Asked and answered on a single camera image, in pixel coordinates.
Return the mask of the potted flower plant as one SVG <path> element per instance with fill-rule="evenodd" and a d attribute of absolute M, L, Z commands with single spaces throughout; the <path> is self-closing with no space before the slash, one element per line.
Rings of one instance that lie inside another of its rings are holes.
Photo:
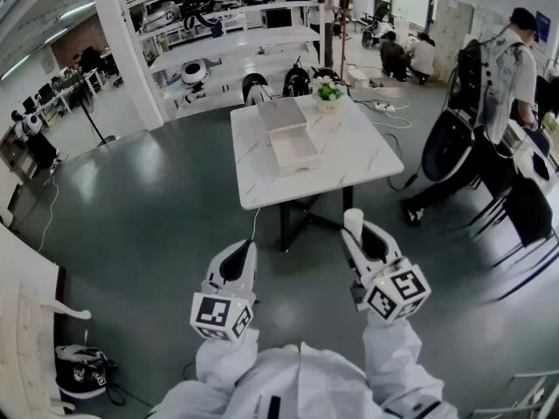
<path fill-rule="evenodd" d="M 345 95 L 342 82 L 338 78 L 329 75 L 318 76 L 313 78 L 312 88 L 319 113 L 332 114 L 338 111 L 342 97 Z"/>

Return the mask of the person's white suit torso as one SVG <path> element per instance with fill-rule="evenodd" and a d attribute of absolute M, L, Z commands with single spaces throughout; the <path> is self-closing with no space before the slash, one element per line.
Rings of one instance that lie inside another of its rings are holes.
<path fill-rule="evenodd" d="M 301 344 L 258 351 L 228 394 L 197 378 L 172 388 L 147 419 L 459 419 L 442 399 L 423 396 L 403 416 L 374 400 L 364 368 Z"/>

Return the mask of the black and white helmet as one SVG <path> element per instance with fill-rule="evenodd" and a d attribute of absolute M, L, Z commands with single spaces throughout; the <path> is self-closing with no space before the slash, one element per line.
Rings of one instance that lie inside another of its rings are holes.
<path fill-rule="evenodd" d="M 107 391 L 118 365 L 97 347 L 81 345 L 55 348 L 56 383 L 74 399 L 90 399 Z"/>

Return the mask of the black chair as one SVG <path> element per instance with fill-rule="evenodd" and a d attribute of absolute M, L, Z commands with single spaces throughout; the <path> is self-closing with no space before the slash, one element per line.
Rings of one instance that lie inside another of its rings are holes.
<path fill-rule="evenodd" d="M 545 244 L 552 237 L 556 239 L 556 245 L 532 266 L 533 272 L 512 290 L 516 292 L 559 259 L 559 233 L 556 233 L 553 222 L 554 211 L 533 179 L 517 175 L 501 207 L 520 239 L 516 250 L 527 249 L 534 244 Z"/>

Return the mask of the black round backpack device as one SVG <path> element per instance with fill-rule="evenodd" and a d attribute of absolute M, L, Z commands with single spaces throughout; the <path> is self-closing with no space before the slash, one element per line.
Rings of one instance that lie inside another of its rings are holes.
<path fill-rule="evenodd" d="M 348 86 L 348 84 L 343 79 L 341 79 L 338 73 L 335 72 L 332 68 L 313 67 L 312 71 L 313 71 L 312 82 L 314 84 L 334 83 L 335 85 Z"/>
<path fill-rule="evenodd" d="M 306 96 L 311 93 L 310 78 L 305 69 L 295 65 L 284 79 L 282 96 L 284 98 Z"/>

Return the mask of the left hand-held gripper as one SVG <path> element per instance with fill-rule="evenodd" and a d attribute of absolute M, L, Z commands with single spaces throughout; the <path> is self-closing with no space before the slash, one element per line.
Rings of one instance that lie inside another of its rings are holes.
<path fill-rule="evenodd" d="M 190 311 L 190 325 L 202 338 L 230 343 L 244 338 L 257 301 L 257 258 L 257 245 L 246 239 L 229 245 L 210 261 Z"/>

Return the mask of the white round device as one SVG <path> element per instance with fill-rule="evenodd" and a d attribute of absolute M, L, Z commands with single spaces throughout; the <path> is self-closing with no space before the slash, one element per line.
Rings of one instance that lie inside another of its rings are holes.
<path fill-rule="evenodd" d="M 180 74 L 182 83 L 188 88 L 202 86 L 210 77 L 210 67 L 205 59 L 195 59 L 182 64 Z"/>

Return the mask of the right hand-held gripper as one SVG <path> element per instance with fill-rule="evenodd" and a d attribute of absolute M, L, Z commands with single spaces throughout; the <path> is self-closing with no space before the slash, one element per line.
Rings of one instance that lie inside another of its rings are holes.
<path fill-rule="evenodd" d="M 347 229 L 341 229 L 341 236 L 355 274 L 350 292 L 357 311 L 368 310 L 383 322 L 393 323 L 411 316 L 431 295 L 419 266 L 402 254 L 385 230 L 365 221 L 360 241 Z"/>

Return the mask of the brown coat stand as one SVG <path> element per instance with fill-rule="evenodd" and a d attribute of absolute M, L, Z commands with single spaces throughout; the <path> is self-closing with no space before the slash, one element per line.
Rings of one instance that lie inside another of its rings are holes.
<path fill-rule="evenodd" d="M 343 80 L 344 77 L 344 66 L 346 62 L 345 50 L 346 50 L 346 39 L 347 39 L 347 20 L 348 12 L 351 0 L 339 0 L 339 9 L 341 12 L 342 21 L 342 49 L 341 49 L 341 65 L 340 65 L 340 79 Z"/>

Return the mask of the white marble table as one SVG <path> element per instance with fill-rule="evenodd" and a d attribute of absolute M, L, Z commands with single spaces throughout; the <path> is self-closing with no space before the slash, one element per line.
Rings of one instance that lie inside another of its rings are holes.
<path fill-rule="evenodd" d="M 312 212 L 323 194 L 340 190 L 342 207 L 353 206 L 355 186 L 403 172 L 404 165 L 359 106 L 342 97 L 336 113 L 321 114 L 316 98 L 295 98 L 321 156 L 321 166 L 287 176 L 279 167 L 257 106 L 231 111 L 238 196 L 244 210 L 279 208 L 279 247 L 287 251 L 309 224 L 339 230 L 341 224 Z"/>

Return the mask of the person's left forearm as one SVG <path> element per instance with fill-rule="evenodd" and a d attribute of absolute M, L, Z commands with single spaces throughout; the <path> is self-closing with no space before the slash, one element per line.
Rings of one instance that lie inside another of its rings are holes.
<path fill-rule="evenodd" d="M 255 363 L 259 330 L 249 328 L 237 343 L 207 340 L 197 351 L 197 379 L 217 391 L 230 394 Z"/>

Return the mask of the person's right forearm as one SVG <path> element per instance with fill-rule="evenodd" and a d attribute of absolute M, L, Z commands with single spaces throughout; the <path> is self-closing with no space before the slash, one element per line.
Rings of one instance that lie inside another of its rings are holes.
<path fill-rule="evenodd" d="M 365 369 L 375 402 L 399 416 L 411 410 L 423 396 L 442 399 L 444 383 L 418 364 L 422 341 L 407 319 L 383 322 L 367 315 L 363 332 Z"/>

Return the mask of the white carved bench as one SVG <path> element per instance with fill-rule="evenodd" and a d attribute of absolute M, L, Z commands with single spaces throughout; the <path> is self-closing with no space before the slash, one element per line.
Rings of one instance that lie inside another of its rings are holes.
<path fill-rule="evenodd" d="M 50 396 L 42 376 L 39 335 L 53 314 L 91 319 L 56 299 L 45 299 L 15 280 L 0 279 L 0 413 L 6 419 L 69 419 L 67 402 Z"/>

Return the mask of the white locker cabinet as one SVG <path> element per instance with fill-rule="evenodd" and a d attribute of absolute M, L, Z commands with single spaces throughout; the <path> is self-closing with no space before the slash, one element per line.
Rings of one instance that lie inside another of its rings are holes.
<path fill-rule="evenodd" d="M 456 57 L 470 32 L 473 7 L 457 0 L 436 0 L 435 19 L 430 37 L 435 46 L 434 77 L 447 82 Z"/>

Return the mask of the white cylindrical object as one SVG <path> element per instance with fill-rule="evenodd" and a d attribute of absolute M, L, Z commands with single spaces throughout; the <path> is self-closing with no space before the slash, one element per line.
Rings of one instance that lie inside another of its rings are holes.
<path fill-rule="evenodd" d="M 357 240 L 362 239 L 364 214 L 361 209 L 351 208 L 344 211 L 344 228 Z"/>

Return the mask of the black floor fan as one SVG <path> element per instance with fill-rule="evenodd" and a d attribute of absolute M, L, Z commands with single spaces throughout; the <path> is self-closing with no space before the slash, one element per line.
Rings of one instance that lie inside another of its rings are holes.
<path fill-rule="evenodd" d="M 93 95 L 87 89 L 85 89 L 85 87 L 79 86 L 77 89 L 75 89 L 72 93 L 72 97 L 77 105 L 82 109 L 94 134 L 99 138 L 99 147 L 117 140 L 117 137 L 115 135 L 104 135 L 99 130 L 96 122 L 93 120 Z"/>

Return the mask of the large black round device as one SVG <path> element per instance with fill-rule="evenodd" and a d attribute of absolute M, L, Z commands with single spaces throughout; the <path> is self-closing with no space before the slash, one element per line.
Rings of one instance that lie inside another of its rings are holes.
<path fill-rule="evenodd" d="M 465 162 L 475 144 L 473 127 L 446 109 L 436 120 L 422 153 L 421 167 L 431 182 L 443 182 Z"/>

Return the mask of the white shelf rack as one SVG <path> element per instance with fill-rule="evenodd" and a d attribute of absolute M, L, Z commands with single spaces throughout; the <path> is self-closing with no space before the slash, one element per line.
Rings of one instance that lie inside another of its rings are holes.
<path fill-rule="evenodd" d="M 153 79 L 156 72 L 192 59 L 210 58 L 222 53 L 243 51 L 259 46 L 318 40 L 321 48 L 325 47 L 323 25 L 318 32 L 302 26 L 249 30 L 220 38 L 196 41 L 171 52 L 163 52 L 154 66 L 149 67 L 142 53 L 141 41 L 135 35 L 127 2 L 125 0 L 94 0 L 94 2 L 111 53 L 114 55 L 141 122 L 147 130 L 161 127 L 169 121 L 169 114 Z"/>

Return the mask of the white drawer box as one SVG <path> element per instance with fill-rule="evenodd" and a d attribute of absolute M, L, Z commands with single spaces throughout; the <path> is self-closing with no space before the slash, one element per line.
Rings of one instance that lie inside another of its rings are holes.
<path fill-rule="evenodd" d="M 280 176 L 321 166 L 321 156 L 307 130 L 307 119 L 295 98 L 268 100 L 257 108 Z"/>

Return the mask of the small white robot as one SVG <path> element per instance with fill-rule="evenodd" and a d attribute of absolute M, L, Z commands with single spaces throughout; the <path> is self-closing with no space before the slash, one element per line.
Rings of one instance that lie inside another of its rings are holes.
<path fill-rule="evenodd" d="M 43 121 L 34 113 L 22 115 L 17 110 L 11 112 L 16 139 L 26 144 L 43 168 L 53 168 L 59 163 L 59 150 L 43 135 Z"/>

